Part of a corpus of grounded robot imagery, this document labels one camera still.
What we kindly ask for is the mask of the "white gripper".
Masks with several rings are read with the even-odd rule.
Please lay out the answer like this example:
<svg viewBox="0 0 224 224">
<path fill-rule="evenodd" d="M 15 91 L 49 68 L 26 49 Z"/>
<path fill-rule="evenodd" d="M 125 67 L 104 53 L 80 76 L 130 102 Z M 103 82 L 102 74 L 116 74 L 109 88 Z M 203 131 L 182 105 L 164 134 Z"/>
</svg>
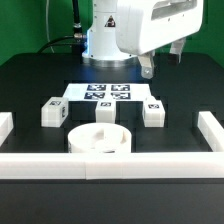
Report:
<svg viewBox="0 0 224 224">
<path fill-rule="evenodd" d="M 203 3 L 204 0 L 118 0 L 115 28 L 118 48 L 140 55 L 141 76 L 151 79 L 155 55 L 152 50 L 173 42 L 169 59 L 180 63 L 184 37 L 201 27 Z"/>
</svg>

